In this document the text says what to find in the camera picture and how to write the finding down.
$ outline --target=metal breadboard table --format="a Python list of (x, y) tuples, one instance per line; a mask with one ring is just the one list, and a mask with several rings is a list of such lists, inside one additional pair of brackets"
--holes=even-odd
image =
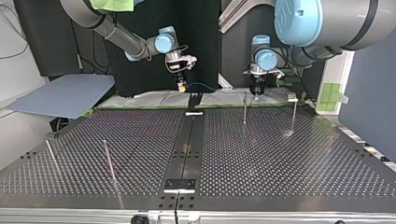
[[(395, 173), (310, 109), (292, 113), (96, 111), (49, 141), (55, 160), (43, 144), (1, 171), (0, 207), (396, 214)], [(180, 179), (195, 192), (164, 193)]]

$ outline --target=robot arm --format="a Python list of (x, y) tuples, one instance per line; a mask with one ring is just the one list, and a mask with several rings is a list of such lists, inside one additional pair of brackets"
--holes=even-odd
[(286, 64), (306, 68), (343, 50), (364, 49), (384, 39), (396, 26), (396, 1), (276, 0), (275, 16), (276, 35), (291, 49), (270, 48), (267, 35), (253, 38), (249, 73), (255, 95), (263, 94), (265, 76)]
[(187, 83), (183, 71), (191, 70), (197, 59), (190, 55), (182, 55), (185, 47), (178, 44), (174, 27), (165, 27), (157, 36), (145, 40), (114, 22), (113, 18), (108, 15), (109, 11), (93, 9), (90, 0), (61, 0), (61, 4), (73, 21), (84, 28), (94, 30), (123, 49), (131, 62), (165, 54), (165, 65), (174, 75), (179, 91), (186, 91)]

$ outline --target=black backdrop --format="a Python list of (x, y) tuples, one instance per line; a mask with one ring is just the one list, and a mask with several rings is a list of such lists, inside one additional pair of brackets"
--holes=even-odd
[[(160, 28), (173, 25), (180, 45), (189, 45), (185, 52), (198, 58), (196, 66), (187, 72), (188, 82), (201, 82), (218, 87), (220, 68), (219, 14), (220, 0), (146, 0), (133, 13), (120, 13), (119, 22), (128, 30), (149, 38)], [(119, 94), (132, 97), (146, 91), (176, 90), (173, 76), (164, 67), (164, 55), (129, 63), (124, 52), (106, 42), (107, 54), (116, 79)], [(210, 90), (191, 86), (189, 91)]]

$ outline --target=vertical metal post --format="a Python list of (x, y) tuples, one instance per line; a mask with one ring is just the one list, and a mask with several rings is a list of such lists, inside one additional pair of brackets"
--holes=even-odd
[(294, 103), (293, 120), (295, 120), (295, 119), (296, 119), (296, 113), (297, 113), (297, 104), (298, 104), (298, 101), (296, 101), (296, 102)]
[(110, 151), (108, 150), (108, 146), (107, 146), (107, 141), (106, 140), (103, 140), (103, 147), (105, 148), (107, 161), (108, 161), (108, 167), (110, 168), (110, 172), (111, 172), (111, 175), (113, 177), (113, 180), (117, 181), (116, 174), (114, 173), (113, 161), (111, 160)]
[(52, 146), (50, 145), (50, 140), (46, 140), (46, 144), (47, 144), (47, 148), (49, 149), (50, 156), (52, 157), (53, 160), (56, 160), (55, 155), (53, 154), (52, 151)]
[(248, 113), (248, 94), (245, 92), (245, 97), (244, 97), (244, 124), (247, 123), (247, 113)]

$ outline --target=blue cable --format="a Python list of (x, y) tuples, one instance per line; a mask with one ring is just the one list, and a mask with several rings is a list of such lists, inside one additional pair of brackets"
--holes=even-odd
[(201, 82), (192, 82), (190, 85), (188, 85), (187, 87), (189, 88), (190, 86), (203, 86), (211, 91), (216, 91), (216, 89), (209, 87), (208, 85), (201, 83)]

